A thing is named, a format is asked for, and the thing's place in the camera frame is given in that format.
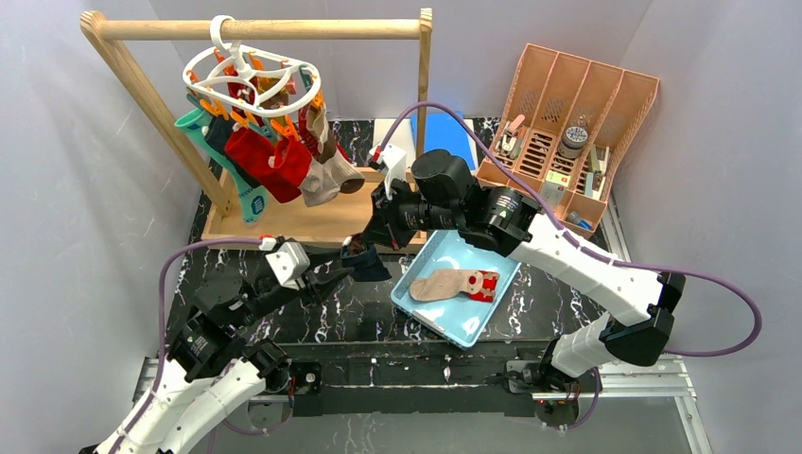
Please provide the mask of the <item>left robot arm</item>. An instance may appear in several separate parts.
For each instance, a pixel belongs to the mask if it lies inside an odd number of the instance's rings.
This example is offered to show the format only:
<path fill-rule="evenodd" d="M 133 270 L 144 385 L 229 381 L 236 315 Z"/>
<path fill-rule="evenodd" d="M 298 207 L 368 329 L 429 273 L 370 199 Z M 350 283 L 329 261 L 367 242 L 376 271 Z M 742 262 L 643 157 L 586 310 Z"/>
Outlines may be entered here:
<path fill-rule="evenodd" d="M 322 366 L 293 360 L 272 339 L 245 332 L 273 311 L 293 303 L 321 304 L 352 272 L 317 267 L 334 252 L 278 252 L 252 279 L 211 274 L 190 302 L 185 321 L 166 335 L 156 376 L 129 415 L 85 453 L 188 453 L 251 398 L 318 393 Z"/>

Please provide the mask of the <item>brown striped sock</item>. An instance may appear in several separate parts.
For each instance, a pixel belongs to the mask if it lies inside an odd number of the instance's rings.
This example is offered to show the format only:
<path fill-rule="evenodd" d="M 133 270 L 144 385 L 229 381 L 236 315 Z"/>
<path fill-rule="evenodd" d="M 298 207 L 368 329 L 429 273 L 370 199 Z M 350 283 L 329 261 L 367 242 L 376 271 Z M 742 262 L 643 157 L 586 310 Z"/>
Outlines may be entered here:
<path fill-rule="evenodd" d="M 364 185 L 365 179 L 361 172 L 349 160 L 347 154 L 329 129 L 325 106 L 312 107 L 308 105 L 304 112 L 305 131 L 315 141 L 317 161 L 323 165 L 340 188 L 340 193 L 353 194 Z"/>

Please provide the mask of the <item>navy sock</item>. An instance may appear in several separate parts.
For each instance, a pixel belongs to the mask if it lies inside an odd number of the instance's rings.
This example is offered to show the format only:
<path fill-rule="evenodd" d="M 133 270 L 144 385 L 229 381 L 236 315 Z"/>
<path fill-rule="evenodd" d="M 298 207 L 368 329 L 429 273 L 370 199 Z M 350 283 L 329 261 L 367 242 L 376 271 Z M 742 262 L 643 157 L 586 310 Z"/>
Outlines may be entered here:
<path fill-rule="evenodd" d="M 348 236 L 340 248 L 340 262 L 344 268 L 350 268 L 355 282 L 383 282 L 392 278 L 383 264 L 375 245 L 365 242 L 361 234 Z"/>

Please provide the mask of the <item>white sock hanger with clips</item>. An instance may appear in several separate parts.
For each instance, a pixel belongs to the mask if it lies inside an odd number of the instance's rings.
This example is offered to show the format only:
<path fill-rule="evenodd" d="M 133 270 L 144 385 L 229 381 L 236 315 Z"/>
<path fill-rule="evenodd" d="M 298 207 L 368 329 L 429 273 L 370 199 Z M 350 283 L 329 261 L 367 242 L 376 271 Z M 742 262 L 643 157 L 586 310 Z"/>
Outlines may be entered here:
<path fill-rule="evenodd" d="M 233 17 L 218 15 L 209 32 L 212 46 L 186 64 L 182 80 L 190 101 L 215 117 L 232 120 L 275 143 L 300 139 L 292 119 L 303 109 L 325 108 L 316 66 L 245 45 L 225 42 L 222 26 Z"/>

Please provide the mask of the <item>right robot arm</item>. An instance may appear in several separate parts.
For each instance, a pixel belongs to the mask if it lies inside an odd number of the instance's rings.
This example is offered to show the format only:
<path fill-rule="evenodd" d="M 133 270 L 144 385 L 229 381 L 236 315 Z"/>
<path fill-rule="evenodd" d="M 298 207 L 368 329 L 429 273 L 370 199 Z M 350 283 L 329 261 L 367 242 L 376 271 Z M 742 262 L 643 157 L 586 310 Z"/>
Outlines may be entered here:
<path fill-rule="evenodd" d="M 616 267 L 616 255 L 552 221 L 546 206 L 508 186 L 481 186 L 464 159 L 444 149 L 411 165 L 400 148 L 376 152 L 371 166 L 384 181 L 371 194 L 366 242 L 398 251 L 419 231 L 455 231 L 468 245 L 536 267 L 603 307 L 598 320 L 549 343 L 539 377 L 569 382 L 614 360 L 640 367 L 657 362 L 683 276 Z"/>

